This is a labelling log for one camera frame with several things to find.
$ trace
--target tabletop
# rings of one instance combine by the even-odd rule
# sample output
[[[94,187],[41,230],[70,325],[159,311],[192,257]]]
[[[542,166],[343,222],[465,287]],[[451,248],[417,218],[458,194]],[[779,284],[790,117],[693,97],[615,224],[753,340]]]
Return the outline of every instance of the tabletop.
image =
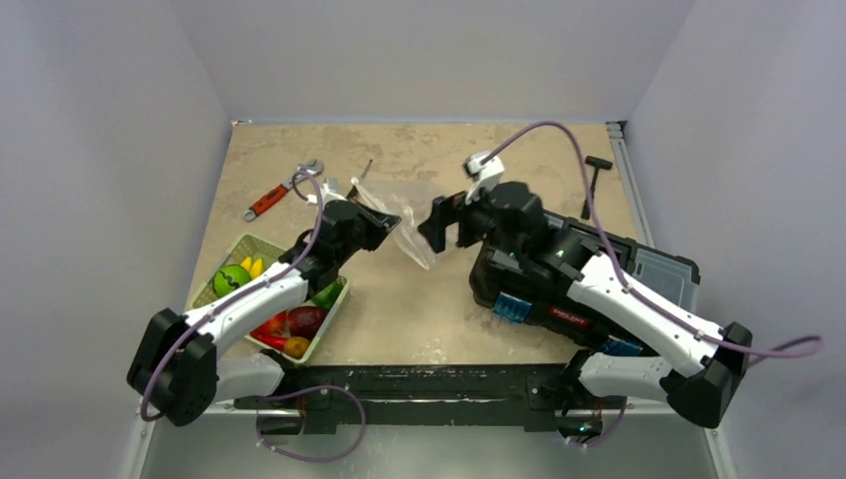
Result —
[[[369,160],[367,181],[452,195],[470,186],[461,167],[471,154],[490,150],[524,125],[236,125],[220,174],[192,281],[212,277],[226,249],[244,233],[281,247],[313,226],[316,208],[295,195],[251,223],[241,214],[311,158],[325,177],[346,191]],[[572,125],[585,155],[615,161],[605,125]],[[503,181],[520,181],[546,210],[577,218],[585,192],[576,155],[555,129],[535,130],[500,155]],[[303,190],[310,187],[303,184]],[[635,223],[619,170],[601,171],[596,205],[610,233],[635,238]],[[543,328],[512,324],[473,301],[468,276],[475,245],[438,257],[429,270],[387,239],[374,252],[357,253],[341,270],[350,293],[311,355],[311,364],[473,364],[566,362],[578,350]],[[258,347],[243,340],[227,355]]]

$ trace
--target basket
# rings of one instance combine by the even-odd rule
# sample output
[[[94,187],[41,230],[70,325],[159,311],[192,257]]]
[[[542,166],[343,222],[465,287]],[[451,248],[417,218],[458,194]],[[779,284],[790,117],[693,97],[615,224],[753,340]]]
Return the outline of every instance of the basket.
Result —
[[[253,259],[260,257],[264,261],[264,264],[271,265],[277,262],[279,257],[283,253],[285,253],[285,250],[281,247],[271,242],[265,241],[264,239],[255,237],[253,235],[245,234],[241,236],[238,241],[236,241],[232,245],[232,247],[229,248],[228,252],[223,257],[217,269],[220,269],[228,264],[240,264],[242,261],[244,261],[247,256],[252,256]],[[204,286],[195,293],[191,301],[192,308],[203,307],[211,302],[218,300],[217,294],[214,293],[214,289],[212,288],[213,278],[214,274],[212,274],[206,284],[204,284]],[[343,283],[343,289],[341,290],[341,294],[338,296],[338,299],[335,301],[329,311],[326,313],[326,318],[323,320],[323,323],[320,324],[320,328],[317,330],[317,334],[309,343],[308,349],[305,351],[302,357],[297,359],[295,357],[291,357],[285,354],[283,351],[279,352],[288,361],[294,364],[303,364],[305,363],[305,361],[308,360],[308,358],[311,356],[311,353],[317,347],[317,344],[320,342],[320,338],[323,336],[323,334],[328,329],[329,325],[332,323],[332,320],[337,315],[341,303],[349,292],[350,280],[346,277],[339,276],[338,281]],[[304,303],[303,305],[313,305],[313,303],[309,301]],[[271,346],[255,339],[249,334],[245,336],[245,338],[262,347],[274,349]]]

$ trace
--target plastic bag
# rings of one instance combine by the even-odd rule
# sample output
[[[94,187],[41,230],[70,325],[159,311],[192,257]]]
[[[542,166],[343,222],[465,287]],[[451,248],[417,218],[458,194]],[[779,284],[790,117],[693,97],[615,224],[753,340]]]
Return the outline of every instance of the plastic bag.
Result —
[[[402,223],[391,235],[399,247],[425,269],[431,269],[437,257],[455,249],[458,234],[454,228],[447,229],[446,249],[435,254],[429,243],[417,233],[417,227],[429,218],[432,200],[446,196],[431,183],[414,181],[371,181],[352,179],[358,190],[359,200],[382,213],[396,215]]]

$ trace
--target red label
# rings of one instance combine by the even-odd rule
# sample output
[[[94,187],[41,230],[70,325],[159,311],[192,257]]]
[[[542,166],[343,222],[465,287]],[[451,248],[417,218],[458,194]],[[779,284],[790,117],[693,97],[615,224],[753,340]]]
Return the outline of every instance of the red label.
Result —
[[[564,321],[569,321],[579,327],[588,327],[590,325],[586,319],[578,317],[571,312],[566,312],[563,309],[558,309],[554,306],[550,306],[550,314],[555,317],[559,317]]]

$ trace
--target gray wall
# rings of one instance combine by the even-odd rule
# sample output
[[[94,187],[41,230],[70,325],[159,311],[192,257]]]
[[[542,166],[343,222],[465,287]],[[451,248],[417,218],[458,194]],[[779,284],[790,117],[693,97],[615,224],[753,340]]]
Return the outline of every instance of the gray wall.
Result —
[[[228,123],[167,0],[0,4],[0,477],[114,478]]]
[[[770,346],[725,419],[748,478],[843,477],[846,3],[698,0],[627,128],[659,246],[699,261],[699,311]]]
[[[173,0],[254,120],[627,118],[693,0]]]

